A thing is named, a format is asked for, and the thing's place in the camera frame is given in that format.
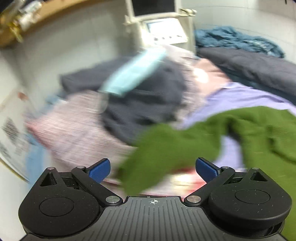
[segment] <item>wall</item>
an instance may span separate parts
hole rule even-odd
[[[243,33],[279,44],[286,58],[296,63],[296,3],[292,0],[182,0],[197,10],[196,28],[231,25]]]
[[[124,0],[83,8],[30,34],[16,49],[17,62],[36,108],[59,89],[59,75],[128,52]]]
[[[0,105],[21,83],[15,64],[12,50],[0,51]],[[27,183],[0,161],[0,238],[3,241],[19,240],[25,234],[18,219],[18,207],[27,191]]]

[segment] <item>wooden beam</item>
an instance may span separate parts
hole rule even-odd
[[[27,34],[36,31],[47,23],[54,21],[55,19],[62,17],[68,13],[71,13],[77,9],[83,8],[88,5],[96,4],[107,0],[49,0],[46,1],[39,12],[39,19],[36,24],[33,24],[26,32],[22,33],[25,37]],[[5,29],[0,34],[0,47],[6,47],[15,43],[14,35]]]

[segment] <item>white machine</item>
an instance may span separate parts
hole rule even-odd
[[[126,0],[125,25],[135,50],[172,44],[195,51],[192,17],[196,11],[182,9],[180,0]]]

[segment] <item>purple cloth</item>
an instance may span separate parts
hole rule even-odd
[[[296,116],[296,106],[288,100],[232,82],[209,96],[205,106],[189,115],[180,128],[189,128],[196,122],[205,121],[208,117],[227,110],[255,106],[267,106],[278,110],[288,109]],[[239,142],[229,136],[224,136],[222,139],[222,152],[214,164],[218,167],[230,166],[237,171],[242,171],[244,164]]]

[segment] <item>ribbed surface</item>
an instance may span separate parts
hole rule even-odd
[[[31,235],[23,241],[33,241]],[[63,241],[250,241],[215,227],[201,208],[187,207],[178,197],[136,198],[108,207],[89,229]],[[284,241],[280,235],[258,239]]]

